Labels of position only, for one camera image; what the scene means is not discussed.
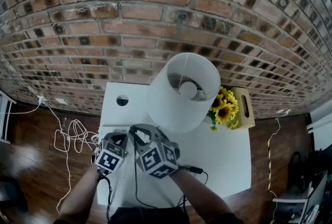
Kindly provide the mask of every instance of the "handle hole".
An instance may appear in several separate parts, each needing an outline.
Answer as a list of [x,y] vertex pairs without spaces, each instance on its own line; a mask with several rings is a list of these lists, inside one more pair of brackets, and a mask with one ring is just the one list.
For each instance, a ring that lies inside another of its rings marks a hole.
[[248,118],[249,117],[249,109],[248,109],[247,99],[244,95],[241,96],[241,99],[242,99],[242,105],[244,106],[243,107],[244,116]]

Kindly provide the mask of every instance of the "lamp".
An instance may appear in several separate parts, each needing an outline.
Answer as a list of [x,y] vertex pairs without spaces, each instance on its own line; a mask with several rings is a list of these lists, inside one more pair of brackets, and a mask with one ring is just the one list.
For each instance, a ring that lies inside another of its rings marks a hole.
[[175,133],[188,132],[203,121],[219,89],[219,72],[208,59],[180,53],[150,84],[147,111],[160,127]]

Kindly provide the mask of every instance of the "wooden box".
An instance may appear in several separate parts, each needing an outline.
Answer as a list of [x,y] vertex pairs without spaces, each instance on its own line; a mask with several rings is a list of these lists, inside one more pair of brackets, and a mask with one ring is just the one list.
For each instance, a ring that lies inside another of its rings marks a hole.
[[248,89],[233,87],[231,88],[231,91],[234,92],[234,96],[239,102],[239,111],[234,119],[235,121],[239,121],[239,124],[234,129],[254,127],[254,112]]

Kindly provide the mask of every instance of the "flower arrangement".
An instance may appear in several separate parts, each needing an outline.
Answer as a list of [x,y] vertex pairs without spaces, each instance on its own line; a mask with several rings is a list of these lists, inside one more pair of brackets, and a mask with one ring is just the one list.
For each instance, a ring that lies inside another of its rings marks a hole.
[[220,87],[218,95],[206,115],[212,121],[211,131],[218,131],[217,123],[225,124],[229,129],[235,128],[239,124],[239,121],[234,121],[238,111],[239,103],[235,99],[234,93],[224,87]]

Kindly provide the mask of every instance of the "brick wall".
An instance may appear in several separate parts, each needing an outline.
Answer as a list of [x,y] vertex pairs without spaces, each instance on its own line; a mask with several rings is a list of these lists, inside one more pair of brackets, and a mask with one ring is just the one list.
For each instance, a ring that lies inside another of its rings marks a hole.
[[331,0],[0,0],[1,87],[100,113],[108,81],[149,84],[194,52],[249,89],[256,118],[305,113],[331,97],[331,13]]

